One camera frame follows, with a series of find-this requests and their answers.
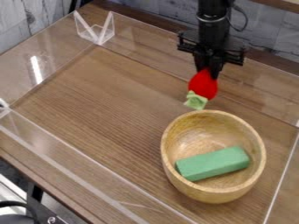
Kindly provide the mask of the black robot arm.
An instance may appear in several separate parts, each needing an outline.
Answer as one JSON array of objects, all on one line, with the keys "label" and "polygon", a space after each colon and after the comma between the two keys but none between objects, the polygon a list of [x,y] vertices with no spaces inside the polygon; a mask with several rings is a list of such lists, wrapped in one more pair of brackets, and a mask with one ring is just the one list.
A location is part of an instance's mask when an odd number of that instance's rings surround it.
[{"label": "black robot arm", "polygon": [[[231,11],[241,12],[245,24],[238,28],[231,23]],[[235,5],[235,0],[199,0],[198,28],[178,33],[178,50],[194,57],[197,70],[210,70],[217,80],[227,63],[242,66],[246,58],[246,43],[230,34],[230,29],[243,32],[249,25],[249,16]]]}]

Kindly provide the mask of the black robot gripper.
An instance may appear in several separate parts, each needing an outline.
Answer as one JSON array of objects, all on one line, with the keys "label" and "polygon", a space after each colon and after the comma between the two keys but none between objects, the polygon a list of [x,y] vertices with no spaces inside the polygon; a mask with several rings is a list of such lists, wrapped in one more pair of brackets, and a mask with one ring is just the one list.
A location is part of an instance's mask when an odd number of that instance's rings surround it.
[{"label": "black robot gripper", "polygon": [[178,33],[178,38],[178,50],[193,55],[198,72],[210,67],[214,80],[219,78],[226,63],[243,65],[247,46],[230,34],[219,37],[214,33],[201,34],[198,30],[189,29]]}]

